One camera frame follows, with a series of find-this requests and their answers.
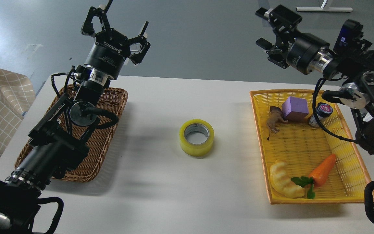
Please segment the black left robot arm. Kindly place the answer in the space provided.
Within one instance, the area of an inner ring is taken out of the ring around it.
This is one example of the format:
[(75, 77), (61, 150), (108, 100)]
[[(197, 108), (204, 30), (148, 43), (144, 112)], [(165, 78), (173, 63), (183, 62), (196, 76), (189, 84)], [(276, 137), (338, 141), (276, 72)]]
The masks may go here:
[(64, 202), (58, 197), (41, 198), (41, 191), (52, 177), (61, 179), (77, 169), (88, 156), (90, 137), (97, 129), (115, 126), (119, 117), (97, 107), (111, 80), (116, 80), (127, 59), (142, 62), (151, 44), (147, 41), (145, 22), (134, 38), (110, 27), (107, 12), (112, 4), (91, 7), (82, 25), (82, 35), (94, 38), (85, 64), (72, 66), (64, 73), (66, 80), (60, 94), (54, 77), (53, 90), (58, 100), (30, 131), (30, 154), (5, 179), (0, 181), (0, 234), (31, 234), (35, 217), (43, 204), (57, 203), (47, 234), (53, 234), (60, 221)]

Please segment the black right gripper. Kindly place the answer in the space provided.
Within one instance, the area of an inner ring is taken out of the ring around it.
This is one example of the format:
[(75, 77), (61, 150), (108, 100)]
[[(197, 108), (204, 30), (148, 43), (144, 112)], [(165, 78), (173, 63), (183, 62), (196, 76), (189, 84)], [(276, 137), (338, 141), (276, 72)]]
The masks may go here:
[(261, 7), (255, 15), (266, 20), (276, 36), (275, 45), (264, 38), (256, 41), (269, 62), (283, 69), (291, 66), (303, 74), (324, 72), (331, 62), (328, 55), (330, 44), (311, 33), (300, 32), (297, 29), (302, 21), (300, 15), (283, 5), (270, 9)]

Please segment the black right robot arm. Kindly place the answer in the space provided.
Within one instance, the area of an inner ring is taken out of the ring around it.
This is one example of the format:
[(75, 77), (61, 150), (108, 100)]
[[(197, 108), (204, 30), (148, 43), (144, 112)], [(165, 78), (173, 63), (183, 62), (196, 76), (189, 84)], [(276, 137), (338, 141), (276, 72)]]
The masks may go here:
[(330, 49), (326, 41), (298, 31), (301, 16), (285, 6), (260, 8), (255, 15), (267, 21), (276, 36), (274, 44), (264, 38), (256, 41), (270, 62), (283, 69), (293, 67), (305, 75), (312, 71), (323, 74), (316, 84), (314, 99), (325, 81), (334, 81), (334, 77), (341, 74), (345, 79), (342, 87), (338, 91), (323, 92), (322, 98), (351, 108), (357, 127), (355, 139), (331, 133), (323, 124), (320, 127), (329, 135), (356, 143), (369, 154), (374, 154), (374, 50), (369, 49), (372, 43), (363, 38), (363, 26), (357, 21), (347, 20), (334, 48)]

